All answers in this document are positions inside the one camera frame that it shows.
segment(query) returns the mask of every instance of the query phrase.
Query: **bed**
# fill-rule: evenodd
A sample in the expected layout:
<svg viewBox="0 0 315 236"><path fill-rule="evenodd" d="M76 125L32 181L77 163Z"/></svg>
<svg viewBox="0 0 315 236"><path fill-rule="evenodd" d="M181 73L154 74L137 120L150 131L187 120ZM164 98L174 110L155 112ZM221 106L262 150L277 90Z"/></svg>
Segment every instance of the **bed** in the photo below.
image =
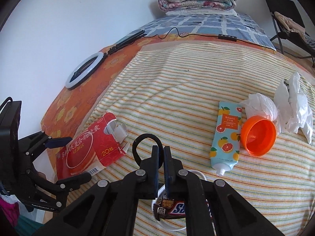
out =
<svg viewBox="0 0 315 236"><path fill-rule="evenodd" d="M177 27L180 35L207 36L181 38L173 32L163 40L155 36L165 35L172 27ZM41 122L46 134L73 137L105 111L111 111L127 125L130 143L141 133L156 134L185 168L200 170L213 181L217 177L208 153L219 101L240 102L256 92L272 98L278 81L299 71L301 88L315 114L313 77L275 51L248 15L164 17L141 29L152 38L141 38L119 50L79 87L71 91L64 88L59 93ZM247 42L218 40L214 36L218 34ZM169 60L155 69L153 65L159 59ZM149 140L141 143L138 149L142 158L150 155L152 144ZM58 151L48 149L54 169ZM282 134L263 157L251 157L241 149L239 163L226 173L225 180L285 235L297 235L314 212L314 151L300 132ZM68 204L98 180L119 180L137 168L129 150L125 157L94 175L92 181L71 192ZM171 223L182 226L184 221ZM185 231L161 229L151 214L150 202L140 201L134 235L185 235Z"/></svg>

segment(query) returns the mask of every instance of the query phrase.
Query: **orange bottle cap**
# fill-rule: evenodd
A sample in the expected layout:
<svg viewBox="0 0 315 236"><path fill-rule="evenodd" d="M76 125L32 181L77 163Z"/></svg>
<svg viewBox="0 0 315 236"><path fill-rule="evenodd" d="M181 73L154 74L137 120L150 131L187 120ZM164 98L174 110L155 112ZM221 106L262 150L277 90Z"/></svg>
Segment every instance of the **orange bottle cap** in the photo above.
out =
<svg viewBox="0 0 315 236"><path fill-rule="evenodd" d="M276 128L272 121L255 115L250 117L241 130L241 142L251 156L266 154L276 141Z"/></svg>

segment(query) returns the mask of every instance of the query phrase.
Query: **candy bar wrapper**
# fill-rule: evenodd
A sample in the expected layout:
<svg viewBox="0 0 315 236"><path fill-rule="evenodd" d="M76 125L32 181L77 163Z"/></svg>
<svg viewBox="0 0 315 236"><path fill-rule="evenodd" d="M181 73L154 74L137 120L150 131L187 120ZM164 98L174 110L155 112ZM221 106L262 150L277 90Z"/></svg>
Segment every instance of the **candy bar wrapper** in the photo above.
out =
<svg viewBox="0 0 315 236"><path fill-rule="evenodd" d="M209 214L211 215L208 201L206 203L208 205ZM185 218L185 202L182 200L169 199L166 197L166 194L164 194L161 202L153 205L153 213L155 219L158 221L160 221L160 219L169 220Z"/></svg>

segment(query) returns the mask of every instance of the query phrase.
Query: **hand cream tube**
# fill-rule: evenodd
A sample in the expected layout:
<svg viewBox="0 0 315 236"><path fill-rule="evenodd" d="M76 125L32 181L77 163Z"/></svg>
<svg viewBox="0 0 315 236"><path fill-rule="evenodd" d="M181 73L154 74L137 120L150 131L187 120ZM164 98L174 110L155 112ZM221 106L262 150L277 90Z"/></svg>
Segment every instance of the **hand cream tube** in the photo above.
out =
<svg viewBox="0 0 315 236"><path fill-rule="evenodd" d="M211 167L218 176L230 171L239 158L242 107L238 103L219 102L218 120L210 150Z"/></svg>

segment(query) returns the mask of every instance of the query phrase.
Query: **white plastic bag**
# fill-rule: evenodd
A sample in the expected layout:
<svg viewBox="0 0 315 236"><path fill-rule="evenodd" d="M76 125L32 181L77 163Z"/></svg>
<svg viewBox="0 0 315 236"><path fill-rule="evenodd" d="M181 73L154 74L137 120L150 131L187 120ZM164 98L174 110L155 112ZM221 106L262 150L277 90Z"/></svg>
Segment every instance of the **white plastic bag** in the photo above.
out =
<svg viewBox="0 0 315 236"><path fill-rule="evenodd" d="M281 132L278 121L278 109L270 98L260 93L249 94L248 99L240 104L245 107L247 119L254 115L260 115L275 124L277 135Z"/></svg>
<svg viewBox="0 0 315 236"><path fill-rule="evenodd" d="M300 91L300 75L295 72L285 83L282 80L276 89L273 101L279 109L280 132L302 132L311 144L313 114L307 96Z"/></svg>

